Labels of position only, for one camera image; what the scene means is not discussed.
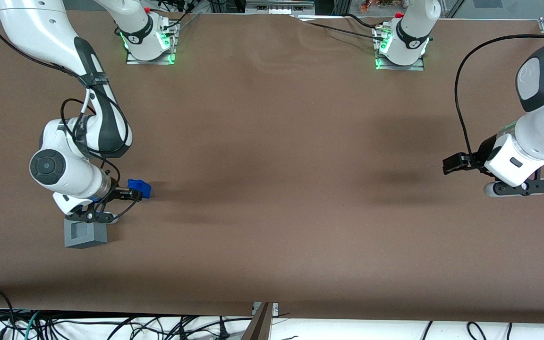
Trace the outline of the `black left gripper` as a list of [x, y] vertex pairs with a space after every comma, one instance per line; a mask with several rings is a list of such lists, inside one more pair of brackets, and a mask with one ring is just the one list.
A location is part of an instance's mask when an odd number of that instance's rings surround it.
[[486, 138], [480, 145], [476, 153], [459, 152], [444, 159], [444, 175], [457, 171], [476, 170], [479, 166], [480, 172], [489, 172], [485, 167], [485, 162], [492, 155], [497, 136]]

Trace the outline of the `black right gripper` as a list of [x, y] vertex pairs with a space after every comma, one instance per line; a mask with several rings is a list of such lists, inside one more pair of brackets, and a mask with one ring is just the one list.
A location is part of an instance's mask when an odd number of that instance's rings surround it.
[[104, 196], [104, 203], [111, 202], [115, 199], [140, 202], [142, 200], [142, 192], [134, 188], [119, 189], [119, 187], [114, 187], [106, 194], [106, 196]]

